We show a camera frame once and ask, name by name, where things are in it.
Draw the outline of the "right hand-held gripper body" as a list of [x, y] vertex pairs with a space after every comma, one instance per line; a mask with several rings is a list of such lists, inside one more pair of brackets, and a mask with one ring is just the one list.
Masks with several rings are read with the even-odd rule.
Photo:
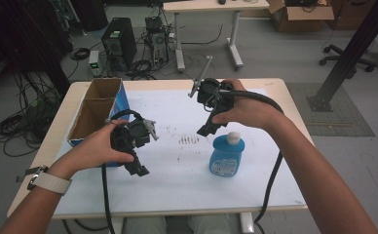
[[231, 92], [233, 87], [229, 83], [206, 77], [211, 61], [212, 56], [207, 56], [207, 63], [198, 77], [193, 80], [193, 87], [188, 97], [192, 98], [195, 93], [198, 93], [197, 102], [201, 103], [207, 112], [217, 111], [218, 109], [228, 111], [234, 106], [234, 100], [231, 97], [225, 97], [223, 94]]

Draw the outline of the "blue bottle with white cap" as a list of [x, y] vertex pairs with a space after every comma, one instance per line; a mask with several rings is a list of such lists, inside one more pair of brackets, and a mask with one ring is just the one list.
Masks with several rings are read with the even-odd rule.
[[218, 136], [213, 141], [213, 152], [209, 159], [209, 170], [223, 177], [234, 176], [240, 166], [245, 142], [238, 132]]

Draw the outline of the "blue cardboard box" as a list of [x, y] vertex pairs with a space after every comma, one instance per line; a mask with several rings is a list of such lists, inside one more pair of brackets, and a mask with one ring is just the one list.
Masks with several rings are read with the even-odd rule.
[[121, 78], [93, 79], [68, 133], [68, 144], [72, 147], [77, 146], [90, 134], [103, 127], [116, 113], [129, 108]]

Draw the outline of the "person's left hand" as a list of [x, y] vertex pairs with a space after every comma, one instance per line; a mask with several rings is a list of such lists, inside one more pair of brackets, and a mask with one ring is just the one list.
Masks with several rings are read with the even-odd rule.
[[48, 173], [63, 179], [71, 179], [77, 172], [95, 168], [108, 162], [129, 163], [133, 156], [111, 147], [110, 136], [124, 120], [113, 120], [98, 131], [86, 137], [80, 144], [57, 159]]

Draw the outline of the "person's right hand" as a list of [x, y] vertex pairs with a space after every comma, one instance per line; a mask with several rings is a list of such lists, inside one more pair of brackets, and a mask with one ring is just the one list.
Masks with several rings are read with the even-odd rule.
[[237, 122], [267, 132], [280, 130], [288, 123], [288, 119], [275, 107], [249, 97], [235, 97], [234, 107], [216, 114], [211, 121], [214, 124]]

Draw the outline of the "white table mat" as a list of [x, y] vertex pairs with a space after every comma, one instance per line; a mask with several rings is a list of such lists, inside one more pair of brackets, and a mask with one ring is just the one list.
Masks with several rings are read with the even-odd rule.
[[157, 140], [136, 153], [149, 174], [130, 175], [123, 167], [77, 173], [57, 206], [57, 216], [187, 214], [302, 208], [305, 201], [287, 165], [273, 168], [279, 148], [264, 131], [230, 123], [223, 136], [241, 134], [246, 144], [232, 177], [208, 168], [213, 136], [197, 130], [208, 115], [185, 90], [128, 91], [132, 110], [156, 122]]

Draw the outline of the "open grey computer case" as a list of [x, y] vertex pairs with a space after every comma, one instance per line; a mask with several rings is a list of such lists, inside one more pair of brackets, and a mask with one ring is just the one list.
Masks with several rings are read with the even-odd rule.
[[145, 19], [147, 41], [155, 65], [169, 62], [168, 35], [160, 17]]

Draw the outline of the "small white power supply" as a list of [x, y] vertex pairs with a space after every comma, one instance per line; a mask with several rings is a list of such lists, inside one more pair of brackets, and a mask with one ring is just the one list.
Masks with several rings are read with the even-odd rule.
[[94, 77], [100, 74], [101, 65], [99, 62], [99, 51], [91, 50], [89, 55], [89, 68]]

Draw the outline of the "wristwatch with white band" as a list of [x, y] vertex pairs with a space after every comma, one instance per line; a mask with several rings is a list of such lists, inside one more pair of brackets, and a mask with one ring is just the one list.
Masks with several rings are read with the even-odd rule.
[[71, 185], [73, 174], [56, 172], [48, 166], [38, 166], [24, 171], [24, 176], [30, 176], [26, 189], [42, 188], [59, 195], [64, 195]]

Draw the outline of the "white desk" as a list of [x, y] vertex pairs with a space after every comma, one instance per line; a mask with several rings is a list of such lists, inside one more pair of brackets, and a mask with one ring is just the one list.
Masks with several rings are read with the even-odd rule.
[[176, 70], [182, 73], [185, 70], [185, 61], [179, 36], [180, 15], [232, 12], [232, 31], [231, 36], [227, 39], [227, 47], [234, 60], [235, 69], [239, 70], [244, 66], [236, 46], [241, 11], [269, 9], [269, 4], [266, 0], [226, 0], [224, 5], [218, 4], [218, 0], [184, 0], [165, 3], [163, 9], [173, 13], [174, 16]]

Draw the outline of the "black computer tower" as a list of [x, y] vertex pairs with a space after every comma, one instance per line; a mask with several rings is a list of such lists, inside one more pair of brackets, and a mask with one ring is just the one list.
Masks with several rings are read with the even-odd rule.
[[130, 18], [114, 18], [101, 41], [113, 71], [127, 72], [137, 51]]

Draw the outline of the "white table leg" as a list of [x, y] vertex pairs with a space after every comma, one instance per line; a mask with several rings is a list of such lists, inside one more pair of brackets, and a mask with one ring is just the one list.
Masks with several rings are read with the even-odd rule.
[[242, 234], [254, 234], [254, 224], [251, 213], [240, 213], [240, 226]]

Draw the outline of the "open brown cardboard box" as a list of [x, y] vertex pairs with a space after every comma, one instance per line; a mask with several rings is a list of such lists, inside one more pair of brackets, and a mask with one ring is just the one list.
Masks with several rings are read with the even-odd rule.
[[316, 32], [326, 20], [333, 20], [326, 0], [266, 0], [270, 20], [279, 32]]

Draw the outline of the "grey floor mat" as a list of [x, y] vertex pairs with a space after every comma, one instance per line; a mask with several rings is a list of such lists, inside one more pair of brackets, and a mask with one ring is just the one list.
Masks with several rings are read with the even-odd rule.
[[286, 84], [303, 122], [311, 136], [320, 137], [374, 137], [344, 88], [333, 96], [331, 111], [313, 111], [307, 101], [321, 87], [320, 83]]

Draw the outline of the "black metal stand post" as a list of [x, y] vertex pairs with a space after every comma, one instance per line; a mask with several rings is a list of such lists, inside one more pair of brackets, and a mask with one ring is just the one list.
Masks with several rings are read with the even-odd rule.
[[347, 79], [364, 52], [378, 35], [378, 0], [364, 18], [345, 48], [340, 59], [335, 63], [320, 89], [307, 102], [312, 111], [331, 112], [329, 104], [340, 86]]

